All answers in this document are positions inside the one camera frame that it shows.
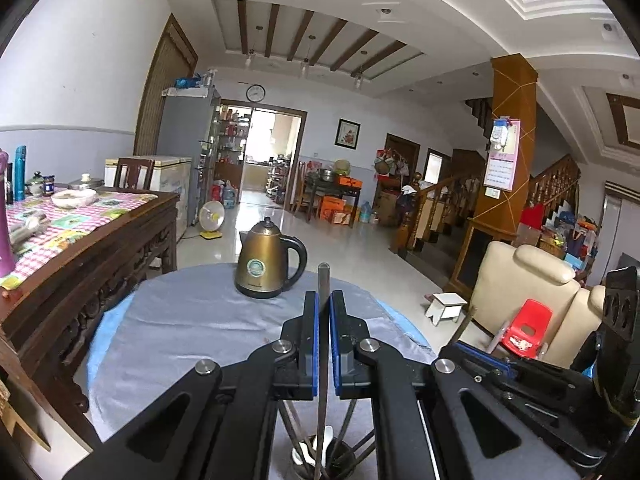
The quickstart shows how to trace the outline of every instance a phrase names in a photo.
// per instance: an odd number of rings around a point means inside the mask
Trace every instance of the round table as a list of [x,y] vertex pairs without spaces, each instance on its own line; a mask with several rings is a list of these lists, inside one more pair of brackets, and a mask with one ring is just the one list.
[[[279,339],[282,324],[300,316],[307,290],[318,275],[305,271],[291,290],[256,300],[234,286],[236,264],[188,267],[144,282],[117,327],[89,387],[90,414],[101,439],[129,422],[201,358],[222,367],[245,360],[255,349]],[[416,343],[367,291],[341,280],[348,314],[365,319],[372,337],[395,346],[405,357],[430,363],[436,355]],[[316,429],[316,402],[294,403],[308,434]],[[330,383],[326,423],[340,428],[348,401]],[[373,428],[370,401],[357,403],[345,442],[353,445]],[[270,479],[293,479],[291,442],[278,418]],[[358,466],[353,479],[376,478],[375,453]]]

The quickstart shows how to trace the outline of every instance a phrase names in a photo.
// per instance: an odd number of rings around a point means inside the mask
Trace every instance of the gray refrigerator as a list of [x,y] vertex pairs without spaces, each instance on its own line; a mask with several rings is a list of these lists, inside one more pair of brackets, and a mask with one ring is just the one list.
[[156,153],[191,158],[187,222],[194,225],[213,183],[220,94],[215,87],[168,89],[165,93]]

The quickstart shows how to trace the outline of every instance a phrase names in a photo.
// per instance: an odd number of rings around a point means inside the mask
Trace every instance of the pink bottle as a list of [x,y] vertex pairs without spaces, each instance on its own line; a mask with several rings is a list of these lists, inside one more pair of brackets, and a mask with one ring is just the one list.
[[[0,189],[4,189],[4,172],[9,162],[9,154],[0,149]],[[9,227],[6,222],[4,196],[0,200],[0,277],[15,269],[14,253],[9,242]]]

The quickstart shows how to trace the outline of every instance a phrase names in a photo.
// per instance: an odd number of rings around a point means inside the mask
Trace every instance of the wooden table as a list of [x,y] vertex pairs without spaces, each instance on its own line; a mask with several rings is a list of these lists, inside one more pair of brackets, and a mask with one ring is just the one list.
[[[337,184],[336,182],[326,182],[321,180],[317,176],[307,175],[305,180],[305,185],[311,188],[311,198],[309,203],[314,204],[316,200],[316,193],[321,191],[324,195],[335,195],[342,198],[343,196],[353,196],[353,209],[351,210],[351,217],[349,220],[349,227],[353,228],[353,223],[355,222],[357,209],[358,209],[358,200],[360,200],[360,191],[359,187],[353,186],[342,186],[341,184]],[[306,221],[311,221],[311,210],[312,206],[306,209]]]
[[154,259],[163,274],[176,269],[178,195],[153,194],[158,198],[98,227],[0,298],[0,366],[87,449],[100,439],[72,377],[102,314],[146,279]]

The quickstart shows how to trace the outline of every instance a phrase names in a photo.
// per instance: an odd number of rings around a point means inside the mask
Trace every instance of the red child chair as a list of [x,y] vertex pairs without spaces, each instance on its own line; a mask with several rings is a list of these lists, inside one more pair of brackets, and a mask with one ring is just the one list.
[[536,359],[546,353],[542,344],[551,321],[551,309],[536,300],[527,300],[513,321],[507,321],[487,347],[490,354],[498,344],[520,357]]

